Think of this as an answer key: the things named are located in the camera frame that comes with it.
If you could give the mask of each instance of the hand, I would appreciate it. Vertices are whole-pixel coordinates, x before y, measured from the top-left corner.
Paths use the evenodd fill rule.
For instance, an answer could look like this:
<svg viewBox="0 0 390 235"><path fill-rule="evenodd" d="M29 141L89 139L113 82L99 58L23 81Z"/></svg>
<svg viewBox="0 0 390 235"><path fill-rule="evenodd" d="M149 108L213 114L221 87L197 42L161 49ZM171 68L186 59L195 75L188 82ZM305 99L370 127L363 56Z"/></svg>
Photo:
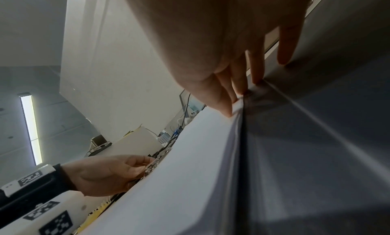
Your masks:
<svg viewBox="0 0 390 235"><path fill-rule="evenodd" d="M264 75L264 35L279 27L277 59L289 62L310 0L128 0L175 80L226 116Z"/></svg>
<svg viewBox="0 0 390 235"><path fill-rule="evenodd" d="M85 196L110 196L128 191L155 159L142 155L92 156L62 165Z"/></svg>

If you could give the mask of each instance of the rectangular light fixture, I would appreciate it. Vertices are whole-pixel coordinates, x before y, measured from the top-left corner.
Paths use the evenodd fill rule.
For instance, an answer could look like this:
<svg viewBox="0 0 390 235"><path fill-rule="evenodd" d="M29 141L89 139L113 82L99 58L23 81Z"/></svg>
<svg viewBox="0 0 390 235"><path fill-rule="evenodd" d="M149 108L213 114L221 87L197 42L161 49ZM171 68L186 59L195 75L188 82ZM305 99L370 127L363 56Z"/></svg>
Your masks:
<svg viewBox="0 0 390 235"><path fill-rule="evenodd" d="M37 124L35 122L33 97L30 93L20 94L20 101L22 102L22 108L24 113L24 119L26 120L28 136L30 137L30 145L32 154L34 156L35 165L42 163L41 147L39 145Z"/></svg>

